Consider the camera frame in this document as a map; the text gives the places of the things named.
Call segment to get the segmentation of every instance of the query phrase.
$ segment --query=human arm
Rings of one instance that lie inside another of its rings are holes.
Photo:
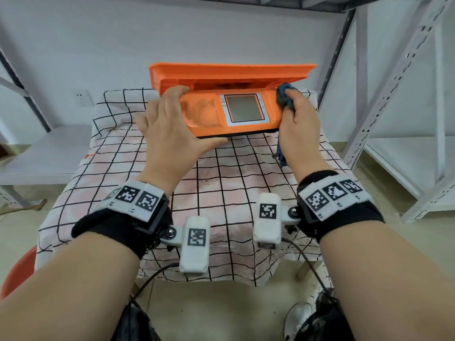
[[[149,102],[137,124],[147,141],[137,180],[170,196],[203,153],[226,138],[199,140],[186,126],[176,86]],[[0,339],[110,340],[132,290],[139,258],[128,247],[93,232],[71,241],[0,302]]]
[[[296,179],[330,170],[318,152],[320,123],[301,93],[286,90],[280,145]],[[453,340],[455,295],[436,265],[378,221],[323,236],[321,253],[356,340]]]

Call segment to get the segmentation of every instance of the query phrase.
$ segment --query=electrical outlet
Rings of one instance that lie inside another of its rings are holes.
[[[93,107],[94,106],[88,90],[72,89],[71,94],[73,95],[73,99],[78,106],[81,106],[81,107]]]

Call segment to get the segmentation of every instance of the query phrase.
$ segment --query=blue cloth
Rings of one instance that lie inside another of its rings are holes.
[[[293,112],[295,112],[295,107],[294,107],[294,102],[292,98],[287,97],[286,94],[284,94],[284,90],[290,89],[290,90],[297,90],[295,87],[293,87],[289,83],[284,83],[282,85],[279,85],[277,87],[277,104],[281,108],[285,108],[286,106],[290,108]],[[287,166],[286,158],[284,157],[281,147],[280,147],[280,137],[278,135],[278,144],[277,144],[277,154],[276,157],[279,160],[279,165],[280,167]]]

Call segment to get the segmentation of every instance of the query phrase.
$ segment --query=orange case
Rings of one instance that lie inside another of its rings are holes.
[[[149,66],[151,85],[160,95],[175,85],[190,87],[180,100],[185,122],[199,138],[277,131],[282,110],[276,88],[306,79],[315,64],[243,65],[155,63]],[[270,122],[228,126],[221,94],[260,93]]]

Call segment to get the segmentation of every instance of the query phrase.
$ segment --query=human hand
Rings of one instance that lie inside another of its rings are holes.
[[[146,164],[136,179],[162,189],[168,197],[201,155],[228,141],[198,139],[191,133],[180,106],[180,98],[189,91],[187,86],[171,87],[161,99],[147,103],[145,113],[135,114],[147,141]]]
[[[280,147],[295,179],[300,183],[309,174],[333,170],[319,154],[321,122],[313,105],[298,90],[287,89],[294,112],[287,106],[280,125]]]

